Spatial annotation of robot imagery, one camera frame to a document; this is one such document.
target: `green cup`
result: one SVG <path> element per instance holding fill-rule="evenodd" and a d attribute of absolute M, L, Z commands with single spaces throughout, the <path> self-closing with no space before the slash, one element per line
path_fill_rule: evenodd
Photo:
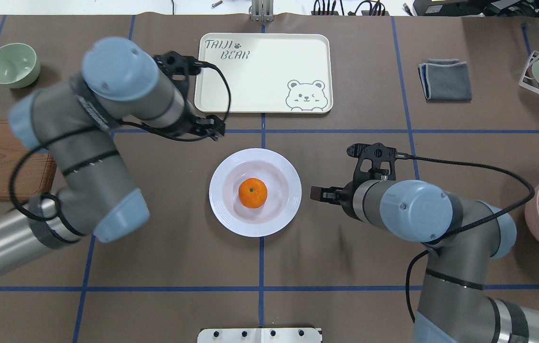
<path fill-rule="evenodd" d="M 41 72 L 41 63 L 34 49 L 23 43 L 0 48 L 0 85 L 21 88 L 34 82 Z"/>

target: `robotic arm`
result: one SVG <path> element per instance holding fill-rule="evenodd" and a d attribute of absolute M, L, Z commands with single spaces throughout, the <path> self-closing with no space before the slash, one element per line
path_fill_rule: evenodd
<path fill-rule="evenodd" d="M 14 134 L 29 149 L 46 145 L 68 185 L 0 218 L 0 275 L 90 233 L 110 242 L 148 220 L 142 193 L 106 131 L 133 115 L 168 137 L 222 137 L 224 122 L 194 115 L 187 80 L 172 80 L 208 66 L 175 52 L 153 58 L 132 41 L 108 37 L 86 53 L 80 74 L 13 107 Z"/>
<path fill-rule="evenodd" d="M 340 205 L 350 217 L 422 242 L 428 265 L 417 309 L 415 343 L 539 343 L 539 312 L 483 295 L 489 260 L 515 243 L 513 219 L 505 214 L 474 229 L 450 234 L 497 213 L 419 180 L 396 181 L 394 162 L 407 159 L 381 143 L 354 144 L 358 159 L 346 187 L 312 187 L 311 198 Z M 364 160 L 372 167 L 361 170 Z M 382 169 L 387 162 L 389 169 Z"/>

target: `blue joint cap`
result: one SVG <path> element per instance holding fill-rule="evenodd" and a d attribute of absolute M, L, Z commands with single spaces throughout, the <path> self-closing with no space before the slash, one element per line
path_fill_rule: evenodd
<path fill-rule="evenodd" d="M 22 100 L 19 100 L 9 112 L 10 130 L 15 137 L 28 148 L 28 150 L 32 150 L 41 145 L 38 138 L 36 138 L 34 127 L 32 126 L 32 107 L 34 106 L 36 96 L 38 96 L 41 91 L 42 90 L 35 91 Z"/>
<path fill-rule="evenodd" d="M 133 101 L 149 94 L 160 70 L 149 54 L 123 37 L 96 41 L 82 59 L 82 77 L 98 95 L 114 101 Z"/>
<path fill-rule="evenodd" d="M 453 209 L 445 192 L 420 180 L 397 182 L 380 202 L 382 221 L 390 232 L 405 241 L 428 242 L 449 228 Z"/>
<path fill-rule="evenodd" d="M 129 193 L 100 221 L 93 234 L 102 243 L 119 239 L 149 220 L 149 209 L 139 188 Z"/>
<path fill-rule="evenodd" d="M 482 202 L 481 200 L 477 201 L 491 209 L 492 213 L 500 212 L 500 208 L 491 206 L 487 202 Z M 517 226 L 515 226 L 515 221 L 513 221 L 513 218 L 509 213 L 505 213 L 496 218 L 496 221 L 500 228 L 500 246 L 498 246 L 498 250 L 496 250 L 492 259 L 502 258 L 508 254 L 509 250 L 515 245 L 515 240 L 517 239 Z"/>
<path fill-rule="evenodd" d="M 451 336 L 436 326 L 419 311 L 416 313 L 416 323 L 413 326 L 414 343 L 458 343 Z"/>

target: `folded towel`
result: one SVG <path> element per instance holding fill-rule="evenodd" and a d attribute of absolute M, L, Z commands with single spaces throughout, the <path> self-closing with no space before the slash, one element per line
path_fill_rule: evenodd
<path fill-rule="evenodd" d="M 428 100 L 470 101 L 468 65 L 458 59 L 428 59 L 419 65 L 424 96 Z"/>

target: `brown table surface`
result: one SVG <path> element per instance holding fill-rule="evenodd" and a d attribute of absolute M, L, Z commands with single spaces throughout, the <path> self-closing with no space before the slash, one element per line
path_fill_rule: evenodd
<path fill-rule="evenodd" d="M 33 87 L 0 87 L 0 120 L 34 89 L 78 71 L 85 50 L 102 37 L 131 37 L 150 54 L 197 56 L 205 33 L 261 30 L 247 15 L 0 16 L 0 46 L 27 43 L 42 61 Z M 539 183 L 539 96 L 517 85 L 528 56 L 524 34 L 539 50 L 539 19 L 278 15 L 264 30 L 328 37 L 330 113 L 233 115 L 232 131 L 217 142 L 116 133 L 149 204 L 149 223 L 110 244 L 84 239 L 0 277 L 0 342 L 184 343 L 195 342 L 200 328 L 258 325 L 321 327 L 326 343 L 411 342 L 404 279 L 422 247 L 308 200 L 309 187 L 347 183 L 355 161 L 345 149 L 376 141 L 497 165 Z M 472 102 L 426 102 L 417 65 L 428 58 L 468 61 Z M 293 163 L 304 199 L 286 228 L 255 239 L 218 222 L 208 186 L 223 159 L 260 147 Z M 400 180 L 419 174 L 494 206 L 524 195 L 518 183 L 490 171 L 423 162 L 397 168 Z M 56 176 L 54 189 L 63 185 Z M 8 208 L 0 202 L 0 215 Z M 513 217 L 517 242 L 492 262 L 487 294 L 539 310 L 539 243 L 522 208 Z M 421 261 L 412 276 L 414 307 L 423 274 Z"/>

